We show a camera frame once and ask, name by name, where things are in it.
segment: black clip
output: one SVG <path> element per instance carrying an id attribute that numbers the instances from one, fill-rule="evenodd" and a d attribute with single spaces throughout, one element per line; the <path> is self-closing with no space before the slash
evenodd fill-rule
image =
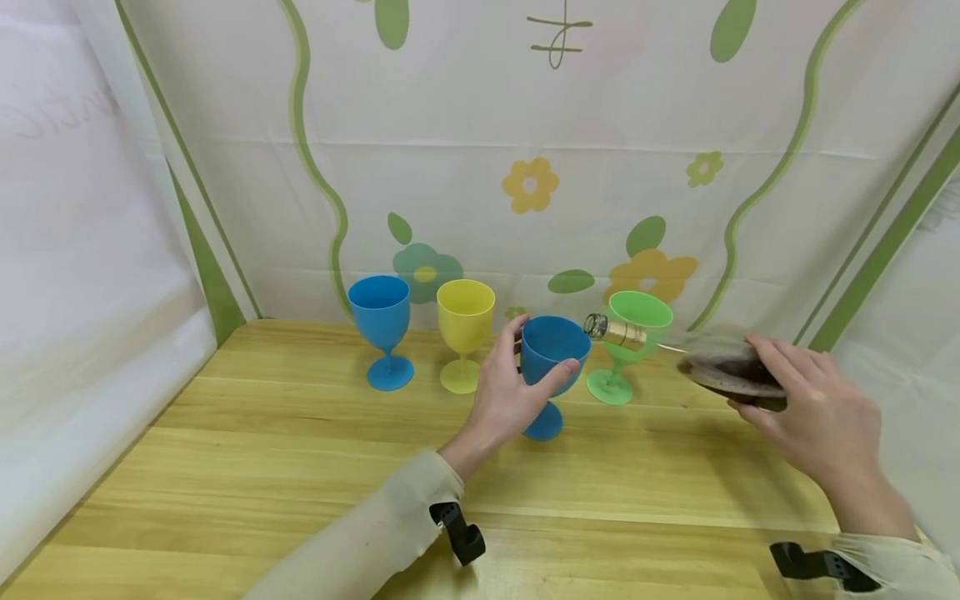
<path id="1" fill-rule="evenodd" d="M 467 566 L 487 551 L 480 528 L 476 525 L 467 525 L 464 513 L 456 502 L 434 504 L 430 507 L 430 518 L 446 529 L 446 534 L 450 537 L 450 546 L 453 548 L 453 553 L 457 555 L 460 565 Z"/>
<path id="2" fill-rule="evenodd" d="M 880 589 L 880 584 L 836 552 L 804 552 L 794 541 L 780 541 L 770 546 L 770 554 L 774 556 L 780 575 L 787 579 L 831 577 L 839 579 L 846 591 L 860 593 Z"/>

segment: green stripe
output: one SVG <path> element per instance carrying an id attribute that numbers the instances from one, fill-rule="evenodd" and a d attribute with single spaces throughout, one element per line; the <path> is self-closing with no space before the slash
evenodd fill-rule
<path id="1" fill-rule="evenodd" d="M 833 348 L 837 343 L 900 246 L 936 200 L 937 194 L 943 189 L 949 177 L 956 171 L 957 164 L 960 164 L 960 127 L 953 132 L 947 146 L 933 161 L 933 166 L 926 172 L 920 185 L 913 191 L 906 205 L 900 210 L 900 214 L 883 234 L 879 244 L 867 257 L 850 286 L 840 297 L 840 301 L 833 307 L 832 312 L 810 342 L 811 349 L 825 351 Z"/>
<path id="2" fill-rule="evenodd" d="M 180 152 L 183 154 L 183 160 L 186 162 L 187 168 L 190 169 L 190 174 L 193 176 L 194 182 L 197 183 L 197 189 L 200 190 L 200 195 L 204 199 L 206 210 L 210 213 L 210 219 L 213 221 L 213 225 L 216 227 L 217 233 L 220 234 L 220 239 L 224 243 L 224 248 L 227 249 L 227 254 L 230 257 L 230 261 L 233 263 L 233 268 L 240 277 L 241 283 L 243 283 L 244 290 L 247 292 L 247 297 L 250 299 L 250 304 L 253 306 L 253 312 L 256 313 L 257 319 L 260 319 L 260 307 L 257 306 L 256 299 L 253 297 L 253 292 L 250 289 L 250 285 L 247 283 L 247 278 L 244 277 L 243 271 L 240 269 L 240 263 L 237 261 L 236 254 L 233 253 L 233 247 L 230 245 L 230 242 L 227 239 L 227 233 L 224 231 L 224 227 L 220 223 L 220 218 L 217 216 L 217 211 L 213 209 L 213 203 L 210 201 L 210 197 L 206 193 L 204 181 L 200 179 L 200 172 L 197 170 L 197 165 L 194 163 L 193 157 L 190 155 L 190 153 L 187 152 L 186 143 L 184 143 L 183 136 L 180 134 L 180 128 L 177 127 L 177 122 L 174 121 L 173 112 L 171 112 L 169 105 L 167 105 L 166 98 L 160 91 L 160 85 L 156 80 L 154 71 L 150 68 L 150 64 L 147 62 L 147 57 L 143 52 L 143 48 L 140 46 L 140 41 L 133 32 L 133 25 L 130 22 L 130 18 L 127 16 L 127 12 L 124 10 L 123 4 L 121 4 L 120 0 L 114 0 L 114 2 L 117 7 L 117 13 L 120 15 L 120 21 L 123 23 L 123 28 L 127 32 L 127 38 L 130 41 L 130 46 L 133 49 L 133 52 L 136 54 L 137 59 L 140 61 L 140 68 L 143 69 L 143 73 L 147 77 L 147 81 L 150 83 L 150 88 L 154 92 L 154 96 L 156 96 L 156 103 L 160 106 L 160 110 L 163 111 L 163 116 L 166 117 L 167 123 L 170 125 L 170 131 L 173 132 L 174 138 L 177 140 L 177 145 L 180 146 Z"/>
<path id="3" fill-rule="evenodd" d="M 723 297 L 727 293 L 727 288 L 730 287 L 730 282 L 733 280 L 733 275 L 736 273 L 736 234 L 740 229 L 740 224 L 746 219 L 747 213 L 759 204 L 759 202 L 770 193 L 774 186 L 780 182 L 780 179 L 786 174 L 788 167 L 797 155 L 797 151 L 799 151 L 804 144 L 804 138 L 810 128 L 810 123 L 813 121 L 813 113 L 816 109 L 817 87 L 820 81 L 820 65 L 823 62 L 824 55 L 827 53 L 833 37 L 837 31 L 840 30 L 844 21 L 846 21 L 847 17 L 862 3 L 863 0 L 847 0 L 833 16 L 826 28 L 820 33 L 817 42 L 813 45 L 810 58 L 806 62 L 806 71 L 804 74 L 804 103 L 800 109 L 800 118 L 797 121 L 797 127 L 793 131 L 793 137 L 790 138 L 790 142 L 787 144 L 786 150 L 780 158 L 780 162 L 774 167 L 770 176 L 767 177 L 747 200 L 743 201 L 743 203 L 737 207 L 736 211 L 733 212 L 733 216 L 731 216 L 727 222 L 727 229 L 723 234 L 724 248 L 727 251 L 727 265 L 724 267 L 724 272 L 720 276 L 720 281 L 717 283 L 713 295 L 707 302 L 707 306 L 693 324 L 687 328 L 687 331 L 695 331 L 706 325 L 713 317 L 713 313 L 716 312 L 716 309 L 720 306 L 720 302 L 723 301 Z"/>
<path id="4" fill-rule="evenodd" d="M 174 190 L 177 192 L 177 200 L 180 202 L 180 211 L 183 213 L 183 223 L 186 225 L 186 233 L 190 238 L 193 255 L 197 258 L 200 285 L 204 288 L 206 305 L 210 310 L 213 330 L 217 335 L 217 347 L 220 347 L 230 337 L 230 334 L 238 327 L 243 326 L 247 320 L 233 296 L 233 291 L 230 290 L 230 285 L 227 283 L 227 278 L 224 277 L 224 272 L 220 269 L 217 257 L 213 255 L 213 250 L 206 242 L 204 230 L 197 223 L 193 208 L 186 200 L 183 189 L 180 188 L 180 182 L 174 175 L 174 170 L 170 168 L 169 162 L 167 163 L 167 169 L 170 171 L 170 179 L 174 182 Z"/>
<path id="5" fill-rule="evenodd" d="M 824 294 L 820 297 L 817 305 L 813 307 L 813 312 L 811 312 L 810 316 L 807 317 L 806 323 L 804 323 L 804 326 L 800 329 L 800 333 L 797 334 L 797 337 L 793 341 L 794 344 L 800 343 L 801 339 L 806 334 L 806 331 L 813 324 L 813 320 L 816 319 L 817 315 L 820 313 L 820 310 L 824 307 L 824 304 L 827 303 L 830 294 L 833 293 L 833 290 L 836 288 L 837 284 L 840 283 L 840 279 L 843 277 L 844 273 L 846 273 L 847 269 L 850 268 L 851 263 L 853 263 L 853 260 L 860 252 L 860 249 L 863 248 L 863 245 L 866 243 L 867 238 L 869 238 L 870 234 L 873 233 L 877 222 L 880 220 L 880 217 L 883 216 L 887 206 L 893 200 L 897 192 L 900 191 L 900 186 L 903 184 L 903 181 L 906 179 L 907 175 L 909 175 L 910 170 L 913 169 L 913 166 L 916 164 L 918 158 L 920 158 L 920 154 L 926 148 L 926 144 L 929 143 L 933 133 L 938 127 L 940 127 L 941 121 L 944 120 L 944 117 L 947 115 L 947 111 L 951 106 L 953 106 L 953 103 L 956 101 L 958 95 L 960 95 L 960 84 L 953 89 L 953 93 L 950 94 L 947 102 L 940 109 L 940 112 L 937 114 L 936 118 L 933 119 L 930 127 L 926 129 L 924 136 L 921 138 L 920 142 L 917 143 L 916 148 L 913 149 L 913 152 L 910 154 L 910 158 L 907 159 L 906 163 L 903 165 L 903 168 L 900 169 L 900 172 L 897 174 L 897 178 L 894 180 L 893 185 L 891 185 L 890 189 L 887 190 L 887 195 L 883 197 L 880 205 L 876 208 L 874 216 L 871 217 L 866 228 L 863 229 L 863 232 L 860 233 L 860 237 L 857 238 L 856 243 L 853 244 L 853 248 L 850 250 L 850 253 L 847 254 L 847 258 L 845 258 L 843 264 L 840 265 L 840 270 L 837 271 L 835 276 L 833 276 L 833 280 L 827 286 L 826 292 L 824 292 Z"/>
<path id="6" fill-rule="evenodd" d="M 290 130 L 294 139 L 297 141 L 297 152 L 300 160 L 303 162 L 303 168 L 306 169 L 310 179 L 320 188 L 321 192 L 333 205 L 337 214 L 337 232 L 330 242 L 329 267 L 330 276 L 333 277 L 333 285 L 336 287 L 337 296 L 340 298 L 340 304 L 348 317 L 352 318 L 352 311 L 347 301 L 347 288 L 344 287 L 344 278 L 340 270 L 340 249 L 344 245 L 344 239 L 347 238 L 347 208 L 340 199 L 337 192 L 326 182 L 324 176 L 317 167 L 317 162 L 310 153 L 310 145 L 306 137 L 306 127 L 303 124 L 303 93 L 306 90 L 306 80 L 310 73 L 310 41 L 306 36 L 306 27 L 303 25 L 303 19 L 294 5 L 293 0 L 278 0 L 283 12 L 287 15 L 287 22 L 290 24 L 290 31 L 294 36 L 294 49 L 296 52 L 296 65 L 294 68 L 294 77 L 290 82 Z"/>

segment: glass stem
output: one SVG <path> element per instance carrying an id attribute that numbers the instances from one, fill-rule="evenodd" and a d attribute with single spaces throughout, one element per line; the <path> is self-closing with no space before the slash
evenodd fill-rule
<path id="1" fill-rule="evenodd" d="M 623 368 L 623 363 L 620 361 L 613 361 L 613 368 L 610 369 L 610 379 L 607 380 L 607 385 L 620 387 L 620 369 Z"/>

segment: glass base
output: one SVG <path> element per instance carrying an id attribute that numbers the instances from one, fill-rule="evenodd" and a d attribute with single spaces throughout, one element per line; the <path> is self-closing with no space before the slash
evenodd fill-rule
<path id="1" fill-rule="evenodd" d="M 454 394 L 473 394 L 479 378 L 480 365 L 472 360 L 458 358 L 440 369 L 440 385 Z"/>
<path id="2" fill-rule="evenodd" d="M 381 392 L 399 390 L 413 378 L 413 363 L 402 356 L 384 356 L 367 369 L 367 382 Z"/>
<path id="3" fill-rule="evenodd" d="M 587 377 L 587 389 L 596 399 L 611 406 L 623 406 L 634 399 L 634 388 L 621 374 L 609 369 L 594 371 Z"/>
<path id="4" fill-rule="evenodd" d="M 553 440 L 564 428 L 564 416 L 553 402 L 547 402 L 534 422 L 530 423 L 523 435 L 535 442 Z"/>

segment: beige sleeve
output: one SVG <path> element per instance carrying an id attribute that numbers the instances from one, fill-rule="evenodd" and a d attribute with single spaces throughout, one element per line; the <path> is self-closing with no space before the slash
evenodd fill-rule
<path id="1" fill-rule="evenodd" d="M 882 586 L 868 593 L 839 591 L 839 600 L 960 600 L 953 566 L 934 548 L 901 538 L 840 534 L 833 550 Z"/>
<path id="2" fill-rule="evenodd" d="M 460 499 L 464 484 L 424 450 L 372 496 L 272 568 L 248 600 L 369 600 L 437 539 L 430 505 Z"/>

